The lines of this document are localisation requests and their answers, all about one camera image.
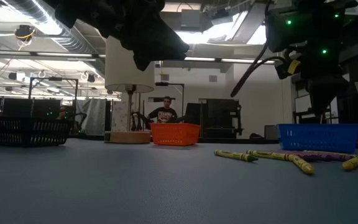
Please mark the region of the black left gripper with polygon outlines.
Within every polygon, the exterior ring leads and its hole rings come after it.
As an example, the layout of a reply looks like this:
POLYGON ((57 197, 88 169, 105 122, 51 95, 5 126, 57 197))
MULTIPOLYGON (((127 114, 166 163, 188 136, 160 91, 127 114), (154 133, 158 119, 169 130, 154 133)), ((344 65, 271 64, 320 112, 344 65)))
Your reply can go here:
POLYGON ((183 60, 189 45, 162 20, 163 0, 104 0, 104 37, 124 37, 137 69, 158 60, 183 60))

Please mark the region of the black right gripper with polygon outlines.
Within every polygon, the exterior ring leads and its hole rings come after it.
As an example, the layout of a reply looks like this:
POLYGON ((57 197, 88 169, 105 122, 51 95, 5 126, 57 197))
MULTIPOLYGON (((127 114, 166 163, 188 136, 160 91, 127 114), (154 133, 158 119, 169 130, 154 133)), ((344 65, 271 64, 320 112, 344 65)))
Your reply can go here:
POLYGON ((301 79, 309 80, 311 108, 315 115, 322 115, 332 100, 348 89, 349 82, 343 77, 322 77, 343 73, 339 64, 341 50, 341 43, 289 46, 284 58, 277 62, 279 79, 299 74, 301 79))

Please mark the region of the whiteboard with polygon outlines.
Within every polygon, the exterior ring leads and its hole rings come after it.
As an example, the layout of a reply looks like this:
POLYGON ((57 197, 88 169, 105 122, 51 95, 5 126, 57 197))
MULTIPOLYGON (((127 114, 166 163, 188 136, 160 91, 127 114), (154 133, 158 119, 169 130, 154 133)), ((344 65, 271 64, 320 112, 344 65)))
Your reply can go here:
POLYGON ((305 90, 297 90, 295 95, 295 121, 300 122, 302 118, 311 118, 314 116, 313 113, 309 112, 311 108, 311 101, 309 93, 305 90))

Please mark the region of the grey ceiling unit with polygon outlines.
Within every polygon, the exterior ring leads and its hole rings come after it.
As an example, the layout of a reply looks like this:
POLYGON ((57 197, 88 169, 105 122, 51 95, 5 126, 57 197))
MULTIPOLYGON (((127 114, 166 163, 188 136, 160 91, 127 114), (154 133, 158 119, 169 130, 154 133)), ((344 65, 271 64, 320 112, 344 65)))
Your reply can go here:
POLYGON ((200 30, 201 16, 199 10, 181 10, 181 30, 200 30))

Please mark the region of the blue plastic basket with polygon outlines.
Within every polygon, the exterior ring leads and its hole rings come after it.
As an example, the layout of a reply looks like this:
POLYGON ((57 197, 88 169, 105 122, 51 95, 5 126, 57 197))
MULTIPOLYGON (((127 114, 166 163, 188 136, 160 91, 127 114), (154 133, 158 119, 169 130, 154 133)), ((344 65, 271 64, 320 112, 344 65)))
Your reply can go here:
POLYGON ((354 153, 358 124, 278 124, 277 137, 286 151, 354 153))

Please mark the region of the white lamp with wooden base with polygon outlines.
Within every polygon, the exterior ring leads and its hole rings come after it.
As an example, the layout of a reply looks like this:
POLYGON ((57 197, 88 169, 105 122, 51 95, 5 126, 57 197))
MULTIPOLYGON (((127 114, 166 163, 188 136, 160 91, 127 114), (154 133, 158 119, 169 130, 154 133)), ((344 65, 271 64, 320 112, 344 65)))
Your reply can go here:
POLYGON ((148 131, 131 129, 132 96, 149 93, 155 88, 154 66, 139 70, 134 54, 122 47, 119 40, 108 37, 106 41, 105 88, 126 95, 127 98, 112 103, 112 128, 105 132, 104 142, 116 144, 148 144, 148 131))

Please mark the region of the purple crayon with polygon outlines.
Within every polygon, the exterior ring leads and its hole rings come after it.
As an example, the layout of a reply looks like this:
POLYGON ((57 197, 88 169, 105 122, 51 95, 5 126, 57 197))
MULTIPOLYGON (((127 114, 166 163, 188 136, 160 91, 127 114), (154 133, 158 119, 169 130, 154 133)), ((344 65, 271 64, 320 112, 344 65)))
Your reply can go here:
POLYGON ((311 162, 311 161, 339 161, 345 162, 349 159, 354 158, 354 156, 335 154, 330 152, 311 152, 311 151, 280 151, 284 154, 293 154, 301 159, 311 162))

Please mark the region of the person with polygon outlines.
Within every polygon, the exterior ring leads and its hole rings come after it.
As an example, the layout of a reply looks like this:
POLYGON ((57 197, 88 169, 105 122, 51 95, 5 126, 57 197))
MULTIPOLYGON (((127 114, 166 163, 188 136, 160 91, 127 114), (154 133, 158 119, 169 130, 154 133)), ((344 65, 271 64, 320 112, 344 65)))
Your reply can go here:
POLYGON ((61 120, 72 120, 74 118, 74 111, 72 106, 61 106, 58 112, 57 119, 61 120))
POLYGON ((177 112, 170 107, 172 99, 169 96, 163 98, 163 106, 157 109, 154 109, 147 116, 148 120, 157 119, 158 123, 168 123, 178 118, 177 112))

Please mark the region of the yellow-wrapped orange crayon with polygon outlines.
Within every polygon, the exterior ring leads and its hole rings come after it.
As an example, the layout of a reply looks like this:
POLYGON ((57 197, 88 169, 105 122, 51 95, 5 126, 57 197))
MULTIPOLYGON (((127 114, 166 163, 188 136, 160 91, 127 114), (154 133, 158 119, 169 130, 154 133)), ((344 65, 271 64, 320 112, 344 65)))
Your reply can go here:
POLYGON ((345 171, 351 171, 358 168, 358 156, 349 159, 342 163, 342 169, 345 171))
POLYGON ((294 165, 296 165, 303 173, 307 175, 314 174, 314 168, 310 163, 306 162, 305 160, 296 155, 291 155, 290 157, 292 163, 294 163, 294 165))

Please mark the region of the orange plastic basket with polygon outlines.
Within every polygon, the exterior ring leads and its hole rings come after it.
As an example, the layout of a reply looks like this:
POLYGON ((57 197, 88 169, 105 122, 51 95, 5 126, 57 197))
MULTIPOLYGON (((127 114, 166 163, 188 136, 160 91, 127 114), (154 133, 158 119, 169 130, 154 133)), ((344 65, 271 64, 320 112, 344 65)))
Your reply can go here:
POLYGON ((152 123, 154 144, 162 146, 190 146, 198 142, 200 126, 189 123, 152 123))

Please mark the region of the grey cover cloth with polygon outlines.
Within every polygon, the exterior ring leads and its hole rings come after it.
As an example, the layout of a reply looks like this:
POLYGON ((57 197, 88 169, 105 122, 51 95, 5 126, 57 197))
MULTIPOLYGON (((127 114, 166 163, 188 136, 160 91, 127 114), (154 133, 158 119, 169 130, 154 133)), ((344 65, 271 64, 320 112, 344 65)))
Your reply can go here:
POLYGON ((82 131, 86 135, 103 135, 105 132, 106 119, 106 100, 86 99, 78 100, 76 112, 86 114, 86 118, 81 125, 82 131))

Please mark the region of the black cabinet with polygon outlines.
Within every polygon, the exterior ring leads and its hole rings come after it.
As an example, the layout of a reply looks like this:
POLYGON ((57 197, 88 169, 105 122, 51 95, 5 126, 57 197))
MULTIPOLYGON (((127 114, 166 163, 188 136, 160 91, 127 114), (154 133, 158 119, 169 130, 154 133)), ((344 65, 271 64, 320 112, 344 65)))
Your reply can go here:
POLYGON ((200 98, 188 103, 184 123, 200 126, 200 138, 236 139, 242 135, 239 100, 200 98))

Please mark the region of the black equipment row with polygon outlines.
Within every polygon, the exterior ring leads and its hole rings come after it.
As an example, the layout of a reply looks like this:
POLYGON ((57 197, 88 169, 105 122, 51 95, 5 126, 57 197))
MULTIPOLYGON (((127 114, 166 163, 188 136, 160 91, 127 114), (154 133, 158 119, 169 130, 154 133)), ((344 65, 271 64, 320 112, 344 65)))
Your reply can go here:
POLYGON ((55 119, 60 107, 60 100, 0 98, 0 116, 55 119))

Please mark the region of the black plastic basket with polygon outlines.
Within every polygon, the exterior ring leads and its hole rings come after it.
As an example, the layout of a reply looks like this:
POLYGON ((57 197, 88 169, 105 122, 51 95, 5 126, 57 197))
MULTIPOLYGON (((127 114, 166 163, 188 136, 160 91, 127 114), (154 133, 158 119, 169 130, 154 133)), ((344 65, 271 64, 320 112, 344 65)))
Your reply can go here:
POLYGON ((65 144, 72 121, 0 116, 0 145, 44 147, 65 144))

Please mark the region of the silver spiral air duct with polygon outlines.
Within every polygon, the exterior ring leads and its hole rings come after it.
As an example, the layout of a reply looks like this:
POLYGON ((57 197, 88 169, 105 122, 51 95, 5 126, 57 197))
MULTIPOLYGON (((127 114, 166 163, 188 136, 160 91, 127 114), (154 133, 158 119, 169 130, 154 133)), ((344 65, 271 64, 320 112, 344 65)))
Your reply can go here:
POLYGON ((55 11, 43 0, 2 0, 13 11, 22 14, 35 28, 65 50, 73 53, 97 53, 77 28, 68 28, 55 18, 55 11))

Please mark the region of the black frame stand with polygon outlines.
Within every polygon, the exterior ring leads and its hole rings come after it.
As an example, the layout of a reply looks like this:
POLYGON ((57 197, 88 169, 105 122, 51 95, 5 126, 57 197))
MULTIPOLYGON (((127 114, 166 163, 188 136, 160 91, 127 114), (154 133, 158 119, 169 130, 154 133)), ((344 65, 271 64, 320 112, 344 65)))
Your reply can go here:
POLYGON ((40 77, 30 77, 30 85, 29 85, 29 93, 28 93, 28 99, 31 99, 32 97, 32 90, 35 87, 35 85, 33 86, 33 81, 34 80, 48 80, 51 82, 62 82, 64 80, 66 81, 73 81, 75 82, 75 95, 74 95, 74 99, 72 101, 72 105, 74 107, 76 107, 77 104, 77 95, 78 95, 78 84, 79 84, 79 80, 77 78, 62 78, 62 77, 48 77, 48 78, 40 78, 40 77))

